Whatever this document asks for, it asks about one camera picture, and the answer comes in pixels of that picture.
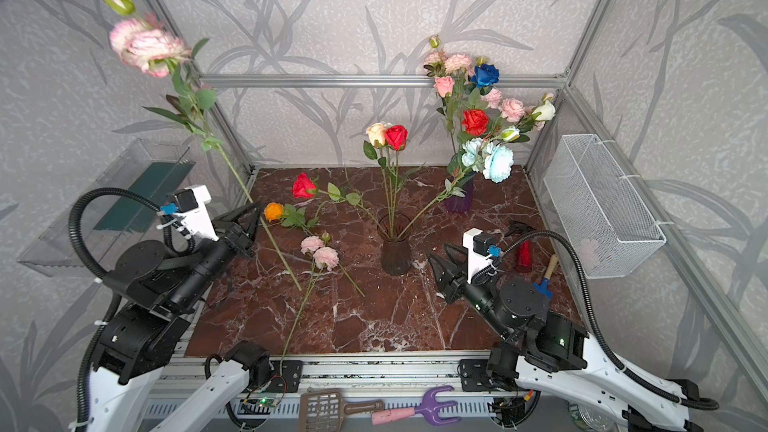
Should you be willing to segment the pale blue white flower stem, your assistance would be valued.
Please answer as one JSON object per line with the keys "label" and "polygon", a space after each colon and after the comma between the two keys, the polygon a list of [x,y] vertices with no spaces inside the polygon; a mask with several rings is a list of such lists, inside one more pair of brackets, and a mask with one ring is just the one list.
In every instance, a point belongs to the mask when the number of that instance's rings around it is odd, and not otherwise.
{"label": "pale blue white flower stem", "polygon": [[476,175],[481,175],[494,183],[501,183],[511,175],[514,152],[506,145],[507,142],[501,137],[486,138],[486,140],[487,143],[477,161],[469,166],[462,161],[463,151],[460,145],[455,157],[449,163],[449,177],[443,189],[411,219],[408,224],[410,229],[434,205],[451,197],[465,198],[467,195],[465,185],[470,183]]}

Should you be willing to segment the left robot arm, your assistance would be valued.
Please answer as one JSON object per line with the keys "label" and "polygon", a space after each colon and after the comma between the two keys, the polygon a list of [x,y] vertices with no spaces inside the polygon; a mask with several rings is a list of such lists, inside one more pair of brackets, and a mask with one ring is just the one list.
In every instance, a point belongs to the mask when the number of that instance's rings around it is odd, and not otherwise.
{"label": "left robot arm", "polygon": [[[93,257],[82,233],[87,206],[104,196],[154,212],[163,233],[160,240],[130,246],[110,270]],[[127,189],[100,187],[72,206],[72,248],[96,281],[111,290],[112,299],[78,370],[71,430],[135,429],[150,390],[191,325],[188,315],[234,258],[254,256],[262,205],[248,203],[211,217],[209,200],[204,186],[180,189],[164,206]]]}

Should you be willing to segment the blue rose stem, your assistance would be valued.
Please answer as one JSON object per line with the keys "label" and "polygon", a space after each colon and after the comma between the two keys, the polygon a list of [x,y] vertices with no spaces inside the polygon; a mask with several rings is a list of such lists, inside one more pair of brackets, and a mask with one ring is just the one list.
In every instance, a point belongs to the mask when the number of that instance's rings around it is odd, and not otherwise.
{"label": "blue rose stem", "polygon": [[495,88],[499,81],[499,70],[492,64],[483,63],[474,67],[470,82],[474,89],[469,95],[470,109],[497,109],[501,102],[501,93]]}

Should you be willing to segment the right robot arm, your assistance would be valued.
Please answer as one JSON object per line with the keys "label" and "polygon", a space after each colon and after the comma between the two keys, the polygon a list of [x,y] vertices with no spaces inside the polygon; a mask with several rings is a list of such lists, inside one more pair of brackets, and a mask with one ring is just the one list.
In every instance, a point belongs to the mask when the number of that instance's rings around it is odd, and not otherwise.
{"label": "right robot arm", "polygon": [[664,379],[624,361],[608,345],[592,307],[584,268],[574,247],[549,230],[522,235],[517,244],[546,237],[568,253],[586,306],[587,326],[551,310],[542,285],[515,277],[497,284],[505,251],[480,229],[447,244],[428,263],[445,302],[465,301],[496,333],[485,369],[468,371],[480,390],[546,392],[585,406],[629,431],[697,431],[694,410],[716,411],[716,400],[700,395],[696,383]]}

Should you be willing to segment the cream peach rose stem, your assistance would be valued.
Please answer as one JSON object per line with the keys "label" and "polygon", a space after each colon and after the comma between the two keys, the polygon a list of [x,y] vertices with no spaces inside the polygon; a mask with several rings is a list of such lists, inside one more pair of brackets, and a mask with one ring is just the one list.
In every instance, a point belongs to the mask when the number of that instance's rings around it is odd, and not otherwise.
{"label": "cream peach rose stem", "polygon": [[388,237],[393,239],[395,229],[394,189],[386,136],[386,132],[391,126],[391,123],[386,122],[379,122],[371,125],[366,130],[367,141],[366,145],[363,146],[363,151],[365,156],[369,159],[373,159],[373,153],[376,153],[377,155],[376,162],[382,171],[387,201]]}

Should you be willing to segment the large red rose stem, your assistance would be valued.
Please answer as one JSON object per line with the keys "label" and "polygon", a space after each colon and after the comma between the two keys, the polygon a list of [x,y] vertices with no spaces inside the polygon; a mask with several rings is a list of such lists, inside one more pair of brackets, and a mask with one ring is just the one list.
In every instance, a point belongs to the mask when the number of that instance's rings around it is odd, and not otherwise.
{"label": "large red rose stem", "polygon": [[474,164],[483,147],[489,126],[489,117],[480,109],[469,109],[462,112],[462,131],[459,133],[459,143],[463,155],[462,161],[466,166]]}

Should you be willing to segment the dark red glass vase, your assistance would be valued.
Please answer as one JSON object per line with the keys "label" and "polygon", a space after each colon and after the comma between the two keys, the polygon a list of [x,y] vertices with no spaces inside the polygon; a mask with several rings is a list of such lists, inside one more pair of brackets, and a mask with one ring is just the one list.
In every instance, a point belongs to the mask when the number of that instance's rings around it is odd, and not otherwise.
{"label": "dark red glass vase", "polygon": [[404,276],[412,268],[412,250],[409,243],[411,219],[396,212],[394,219],[384,213],[378,221],[377,231],[383,240],[380,264],[382,270],[391,276]]}

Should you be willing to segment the white rose stem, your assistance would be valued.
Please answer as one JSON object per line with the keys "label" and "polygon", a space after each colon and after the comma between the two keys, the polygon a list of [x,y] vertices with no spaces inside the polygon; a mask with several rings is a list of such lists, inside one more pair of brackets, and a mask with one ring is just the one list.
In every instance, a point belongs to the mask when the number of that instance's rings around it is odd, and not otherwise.
{"label": "white rose stem", "polygon": [[519,106],[512,99],[505,100],[502,104],[501,116],[509,126],[500,132],[500,137],[505,142],[527,142],[530,140],[529,132],[541,130],[555,115],[556,108],[551,98],[544,98],[532,108]]}

